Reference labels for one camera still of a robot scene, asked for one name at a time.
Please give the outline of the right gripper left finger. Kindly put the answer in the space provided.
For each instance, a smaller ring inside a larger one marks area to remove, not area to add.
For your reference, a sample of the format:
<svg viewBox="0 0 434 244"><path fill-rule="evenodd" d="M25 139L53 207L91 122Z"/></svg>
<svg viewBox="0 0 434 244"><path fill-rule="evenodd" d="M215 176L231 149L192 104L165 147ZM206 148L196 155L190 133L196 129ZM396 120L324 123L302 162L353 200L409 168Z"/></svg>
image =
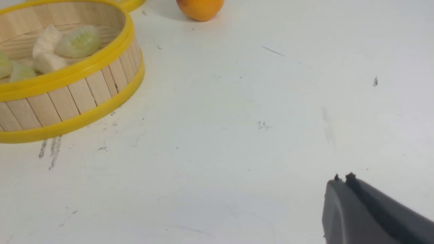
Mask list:
<svg viewBox="0 0 434 244"><path fill-rule="evenodd" d="M397 244L338 174L327 182L322 212L327 244Z"/></svg>

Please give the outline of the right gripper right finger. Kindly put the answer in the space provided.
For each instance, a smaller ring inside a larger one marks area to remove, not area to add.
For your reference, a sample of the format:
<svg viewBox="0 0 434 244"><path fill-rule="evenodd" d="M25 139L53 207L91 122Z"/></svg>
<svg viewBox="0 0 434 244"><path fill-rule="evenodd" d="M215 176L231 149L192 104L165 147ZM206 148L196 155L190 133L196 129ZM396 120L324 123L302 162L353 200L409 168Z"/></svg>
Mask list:
<svg viewBox="0 0 434 244"><path fill-rule="evenodd" d="M433 221L357 179L354 173L346 175L345 184L382 230L399 244L433 243Z"/></svg>

